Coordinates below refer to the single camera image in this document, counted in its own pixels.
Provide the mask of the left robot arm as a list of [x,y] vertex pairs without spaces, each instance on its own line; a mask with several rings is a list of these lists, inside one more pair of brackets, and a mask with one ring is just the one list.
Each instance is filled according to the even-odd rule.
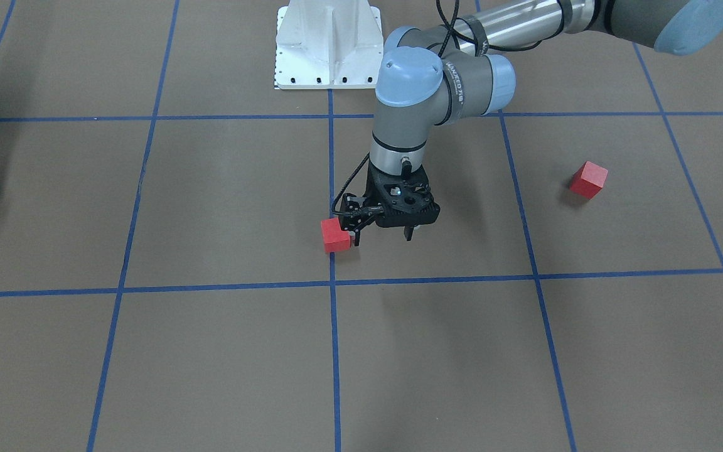
[[508,53],[557,35],[597,31],[660,53],[691,55],[723,31],[723,1],[513,1],[447,17],[436,28],[402,26],[385,40],[361,196],[341,189],[332,212],[341,236],[362,229],[414,229],[436,222],[422,164],[432,127],[485,116],[513,100],[517,77]]

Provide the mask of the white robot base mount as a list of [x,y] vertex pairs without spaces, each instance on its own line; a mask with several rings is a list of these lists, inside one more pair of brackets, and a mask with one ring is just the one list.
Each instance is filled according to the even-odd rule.
[[290,1],[276,17],[277,89],[376,88],[383,55],[378,8],[367,1]]

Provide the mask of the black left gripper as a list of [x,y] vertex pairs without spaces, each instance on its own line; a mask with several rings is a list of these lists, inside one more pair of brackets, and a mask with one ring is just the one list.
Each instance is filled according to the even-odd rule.
[[[365,180],[364,208],[373,210],[374,222],[380,228],[404,228],[404,239],[409,242],[414,227],[436,222],[440,206],[431,192],[431,184],[424,167],[407,177],[390,175],[370,165]],[[367,225],[353,226],[353,246],[359,247],[361,232]]]

